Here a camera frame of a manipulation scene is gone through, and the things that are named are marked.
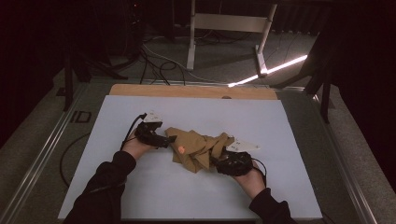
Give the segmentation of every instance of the white board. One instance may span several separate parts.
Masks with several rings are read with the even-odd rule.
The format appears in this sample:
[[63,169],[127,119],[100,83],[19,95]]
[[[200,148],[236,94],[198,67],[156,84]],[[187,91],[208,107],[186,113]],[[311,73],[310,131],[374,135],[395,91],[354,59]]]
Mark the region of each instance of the white board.
[[[107,96],[83,152],[64,204],[63,219],[103,161],[113,154],[140,114],[163,118],[169,127],[217,136],[223,132],[261,147],[253,158],[267,168],[273,197],[287,201],[297,219],[321,218],[318,202],[280,101],[176,97]],[[172,149],[145,154],[128,176],[122,196],[123,219],[255,219],[249,197],[215,169],[193,174],[172,162]]]

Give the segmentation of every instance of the black sleeve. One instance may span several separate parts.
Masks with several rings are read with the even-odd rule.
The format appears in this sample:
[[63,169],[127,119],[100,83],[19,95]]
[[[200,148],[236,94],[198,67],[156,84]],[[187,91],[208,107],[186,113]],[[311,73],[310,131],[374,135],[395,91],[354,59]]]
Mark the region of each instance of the black sleeve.
[[64,223],[120,223],[120,199],[126,176],[135,167],[134,157],[124,151],[116,152],[112,162],[100,164]]
[[295,223],[290,217],[289,205],[287,202],[278,203],[271,196],[271,189],[264,189],[251,202],[250,210],[256,213],[263,221],[268,224]]

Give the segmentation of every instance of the person's left hand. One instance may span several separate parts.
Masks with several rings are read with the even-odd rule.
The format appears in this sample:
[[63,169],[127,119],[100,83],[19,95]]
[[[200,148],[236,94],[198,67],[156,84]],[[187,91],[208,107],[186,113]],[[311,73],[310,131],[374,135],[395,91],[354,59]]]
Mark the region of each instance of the person's left hand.
[[135,160],[138,160],[143,156],[143,154],[155,147],[139,142],[139,140],[137,140],[137,138],[134,136],[134,132],[135,130],[131,133],[131,135],[129,135],[127,142],[122,148],[122,151],[128,152],[134,157]]

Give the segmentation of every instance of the brown cloth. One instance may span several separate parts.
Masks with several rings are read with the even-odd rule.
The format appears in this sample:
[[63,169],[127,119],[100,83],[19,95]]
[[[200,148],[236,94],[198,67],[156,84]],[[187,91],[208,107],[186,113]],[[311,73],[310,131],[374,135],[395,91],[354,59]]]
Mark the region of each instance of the brown cloth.
[[183,164],[193,173],[203,168],[209,169],[210,156],[218,159],[223,147],[233,142],[233,137],[229,137],[227,133],[211,137],[193,130],[186,132],[177,128],[168,128],[165,133],[167,136],[177,136],[176,141],[170,144],[174,150],[173,161]]

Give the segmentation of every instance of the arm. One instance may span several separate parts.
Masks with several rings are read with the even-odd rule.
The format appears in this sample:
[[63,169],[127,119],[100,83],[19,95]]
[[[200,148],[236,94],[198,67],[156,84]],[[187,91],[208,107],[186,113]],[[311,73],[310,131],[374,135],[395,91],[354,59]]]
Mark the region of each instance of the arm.
[[[253,165],[258,168],[256,162],[253,162]],[[259,171],[252,169],[246,175],[234,176],[233,178],[242,187],[247,196],[252,199],[250,210],[256,213],[264,223],[296,223],[290,217],[288,203],[278,203],[271,196],[271,190],[265,187]]]
[[125,189],[126,177],[138,160],[152,147],[134,139],[116,152],[112,162],[99,165],[83,193],[76,199],[73,209],[64,220],[73,223],[120,223],[120,200]]

